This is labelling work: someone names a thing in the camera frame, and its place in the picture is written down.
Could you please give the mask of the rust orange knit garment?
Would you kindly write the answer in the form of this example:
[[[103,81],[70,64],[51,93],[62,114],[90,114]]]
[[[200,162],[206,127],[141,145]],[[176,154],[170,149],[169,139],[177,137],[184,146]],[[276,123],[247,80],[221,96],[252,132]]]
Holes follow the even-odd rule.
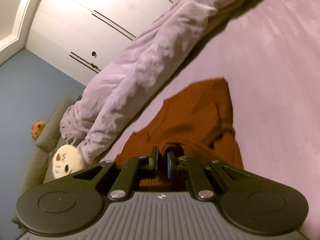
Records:
[[[199,163],[217,159],[243,168],[233,128],[233,107],[225,79],[192,83],[164,100],[154,119],[139,132],[132,133],[115,161],[148,155],[159,149],[161,167],[167,165],[167,152],[174,150]]]

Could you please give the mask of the olive green upholstered headboard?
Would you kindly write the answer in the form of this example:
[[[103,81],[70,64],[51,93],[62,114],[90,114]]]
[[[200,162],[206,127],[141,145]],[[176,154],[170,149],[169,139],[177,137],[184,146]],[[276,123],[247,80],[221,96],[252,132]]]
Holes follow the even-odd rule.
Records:
[[[51,113],[25,162],[20,194],[35,186],[54,180],[52,158],[56,150],[66,144],[61,137],[60,121],[67,108],[75,102],[73,98],[65,94]]]

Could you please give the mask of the cream round-head plush doll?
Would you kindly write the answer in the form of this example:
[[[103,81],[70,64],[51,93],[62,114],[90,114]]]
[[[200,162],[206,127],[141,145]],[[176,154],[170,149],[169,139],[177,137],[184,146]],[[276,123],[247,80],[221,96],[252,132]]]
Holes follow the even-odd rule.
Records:
[[[59,179],[86,167],[78,149],[73,145],[61,146],[52,159],[52,174],[54,179]]]

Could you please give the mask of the orange plush toy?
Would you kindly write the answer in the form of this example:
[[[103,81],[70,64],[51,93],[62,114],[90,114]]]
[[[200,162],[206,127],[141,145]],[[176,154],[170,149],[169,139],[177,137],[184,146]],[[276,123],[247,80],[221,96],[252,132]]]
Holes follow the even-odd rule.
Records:
[[[45,125],[46,122],[42,120],[38,120],[33,124],[33,126],[31,127],[31,136],[34,140],[36,140],[40,136]]]

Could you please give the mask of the lilac bed sheet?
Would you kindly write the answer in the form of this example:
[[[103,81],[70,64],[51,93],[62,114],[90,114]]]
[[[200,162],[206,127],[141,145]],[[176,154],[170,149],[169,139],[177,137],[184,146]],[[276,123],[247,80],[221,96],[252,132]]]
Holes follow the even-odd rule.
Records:
[[[244,168],[300,191],[301,232],[319,239],[319,0],[251,0],[215,29],[122,133],[115,158],[163,101],[189,84],[224,77]]]

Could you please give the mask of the white wardrobe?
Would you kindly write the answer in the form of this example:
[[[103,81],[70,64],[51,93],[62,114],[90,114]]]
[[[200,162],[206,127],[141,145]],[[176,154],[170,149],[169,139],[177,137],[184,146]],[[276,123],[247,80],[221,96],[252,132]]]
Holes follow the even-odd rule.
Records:
[[[83,85],[177,0],[41,0],[27,49]]]

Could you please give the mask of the rolled lilac duvet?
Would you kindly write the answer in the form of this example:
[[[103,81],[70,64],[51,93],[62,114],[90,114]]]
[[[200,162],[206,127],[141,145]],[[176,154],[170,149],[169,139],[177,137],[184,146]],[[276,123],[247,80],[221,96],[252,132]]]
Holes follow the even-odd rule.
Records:
[[[244,0],[177,0],[86,86],[60,122],[87,165],[104,153],[193,47]]]

